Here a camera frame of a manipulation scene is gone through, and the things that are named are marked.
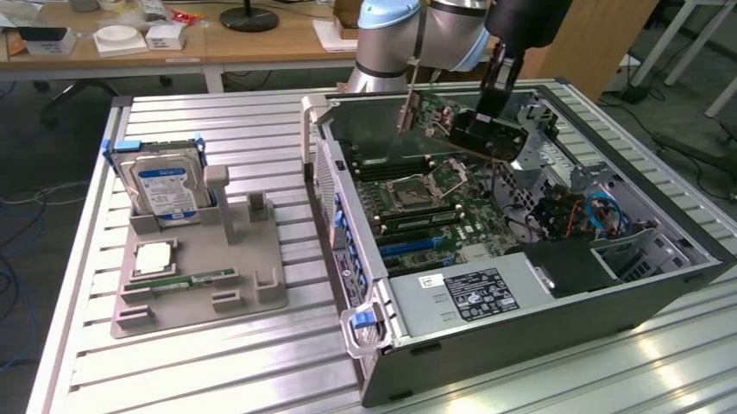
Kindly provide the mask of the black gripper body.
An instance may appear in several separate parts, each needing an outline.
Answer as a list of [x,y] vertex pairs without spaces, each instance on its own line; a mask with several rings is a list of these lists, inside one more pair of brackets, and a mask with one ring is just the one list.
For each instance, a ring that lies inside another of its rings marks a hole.
[[556,37],[571,3],[571,0],[492,1],[486,29],[506,48],[544,47]]

